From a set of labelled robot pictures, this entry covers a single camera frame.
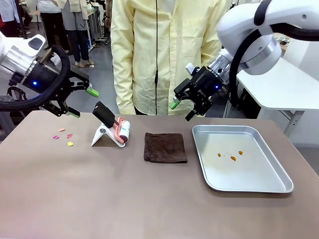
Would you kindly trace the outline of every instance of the dark brown cloth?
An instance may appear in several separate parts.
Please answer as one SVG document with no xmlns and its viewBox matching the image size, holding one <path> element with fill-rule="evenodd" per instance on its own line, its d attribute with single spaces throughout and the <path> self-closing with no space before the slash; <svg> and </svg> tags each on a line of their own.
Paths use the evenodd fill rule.
<svg viewBox="0 0 319 239">
<path fill-rule="evenodd" d="M 144 160 L 152 163 L 187 163 L 183 135 L 146 133 Z"/>
</svg>

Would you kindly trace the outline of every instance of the white undershirt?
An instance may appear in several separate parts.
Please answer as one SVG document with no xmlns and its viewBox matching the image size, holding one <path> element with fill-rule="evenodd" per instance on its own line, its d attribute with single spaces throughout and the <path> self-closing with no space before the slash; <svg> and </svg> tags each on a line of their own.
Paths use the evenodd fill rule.
<svg viewBox="0 0 319 239">
<path fill-rule="evenodd" d="M 159 9 L 173 14 L 175 0 L 158 0 L 158 1 L 159 1 Z"/>
</svg>

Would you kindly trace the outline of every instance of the shirt pocket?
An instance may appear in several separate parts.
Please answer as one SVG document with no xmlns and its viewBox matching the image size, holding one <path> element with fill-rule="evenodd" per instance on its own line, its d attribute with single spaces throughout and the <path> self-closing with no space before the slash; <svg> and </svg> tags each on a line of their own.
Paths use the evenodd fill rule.
<svg viewBox="0 0 319 239">
<path fill-rule="evenodd" d="M 183 20 L 182 38 L 184 56 L 195 56 L 200 51 L 206 24 L 206 18 Z"/>
</svg>

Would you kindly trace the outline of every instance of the metal tray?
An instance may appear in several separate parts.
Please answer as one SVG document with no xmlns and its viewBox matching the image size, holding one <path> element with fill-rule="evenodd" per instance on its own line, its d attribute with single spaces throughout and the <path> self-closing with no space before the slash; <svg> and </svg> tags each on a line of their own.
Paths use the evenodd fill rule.
<svg viewBox="0 0 319 239">
<path fill-rule="evenodd" d="M 256 129 L 249 126 L 198 125 L 192 131 L 204 178 L 214 190 L 293 191 L 293 182 Z"/>
</svg>

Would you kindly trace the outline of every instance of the white holder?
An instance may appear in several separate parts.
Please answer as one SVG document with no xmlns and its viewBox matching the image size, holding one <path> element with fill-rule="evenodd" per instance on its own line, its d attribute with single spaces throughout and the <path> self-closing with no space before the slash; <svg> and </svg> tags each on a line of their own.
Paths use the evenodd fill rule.
<svg viewBox="0 0 319 239">
<path fill-rule="evenodd" d="M 114 137 L 115 129 L 107 128 L 103 123 L 101 123 L 100 127 L 95 132 L 91 147 L 104 135 L 107 134 L 119 147 L 123 148 L 125 143 L 118 142 Z"/>
</svg>

